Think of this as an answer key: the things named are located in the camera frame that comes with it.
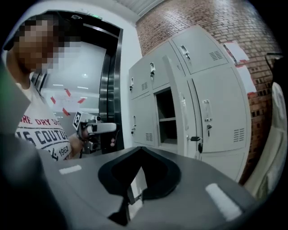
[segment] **locker vent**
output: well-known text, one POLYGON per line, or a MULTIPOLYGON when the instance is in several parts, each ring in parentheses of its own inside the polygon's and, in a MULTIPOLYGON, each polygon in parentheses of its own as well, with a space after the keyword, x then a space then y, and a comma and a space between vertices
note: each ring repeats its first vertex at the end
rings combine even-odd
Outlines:
POLYGON ((212 53, 209 53, 211 58, 213 59, 213 61, 217 61, 219 59, 222 59, 222 55, 221 53, 219 53, 219 51, 215 51, 215 52, 212 52, 212 53))
POLYGON ((234 130, 234 141, 241 142, 244 141, 244 128, 234 130))
POLYGON ((153 135, 152 135, 152 133, 147 133, 147 134, 146 134, 146 140, 149 141, 149 142, 152 142, 152 141, 153 141, 153 135))
POLYGON ((147 82, 143 83, 143 84, 142 84, 142 90, 145 90, 145 89, 147 89, 147 88, 148 88, 147 82))

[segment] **person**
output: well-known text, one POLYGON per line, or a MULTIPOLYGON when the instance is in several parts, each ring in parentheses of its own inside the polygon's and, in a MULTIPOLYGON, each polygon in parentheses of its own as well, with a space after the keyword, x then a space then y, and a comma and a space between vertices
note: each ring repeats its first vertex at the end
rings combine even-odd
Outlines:
POLYGON ((51 62, 59 48, 69 41, 71 25, 57 15, 37 15, 26 20, 6 45, 6 67, 17 86, 30 100, 15 135, 37 149, 50 152, 56 161, 73 158, 83 148, 76 133, 67 137, 29 75, 51 62))

